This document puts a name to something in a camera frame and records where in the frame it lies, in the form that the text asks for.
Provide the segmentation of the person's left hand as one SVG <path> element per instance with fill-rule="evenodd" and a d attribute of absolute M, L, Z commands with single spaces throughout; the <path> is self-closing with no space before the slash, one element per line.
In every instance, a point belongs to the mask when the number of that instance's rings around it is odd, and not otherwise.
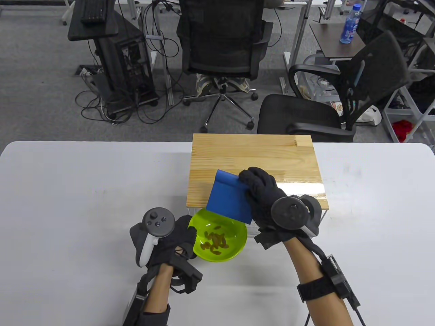
<path fill-rule="evenodd" d="M 193 259 L 193 247 L 197 237 L 197 230 L 189 226 L 191 215 L 184 215 L 175 221 L 174 230 L 166 237 L 160 238 L 154 247 L 151 257 L 146 263 L 147 272 L 137 284 L 137 292 L 144 296 L 149 282 L 157 276 L 162 264 L 174 268 L 172 278 L 178 277 L 178 281 L 170 280 L 170 288 L 177 293 L 190 294 L 195 291 L 197 284 L 202 280 L 202 273 L 193 267 L 189 260 Z"/>

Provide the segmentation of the person's right hand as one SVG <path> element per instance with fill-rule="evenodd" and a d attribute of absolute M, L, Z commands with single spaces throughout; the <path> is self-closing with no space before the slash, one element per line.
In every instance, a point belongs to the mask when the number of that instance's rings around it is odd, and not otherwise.
<path fill-rule="evenodd" d="M 318 236 L 322 208 L 309 195 L 287 195 L 278 187 L 275 178 L 258 167 L 239 173 L 239 180 L 247 186 L 246 199 L 254 222 L 259 228 L 255 241 L 264 249 L 297 238 L 303 246 L 319 257 L 323 251 L 313 243 Z"/>

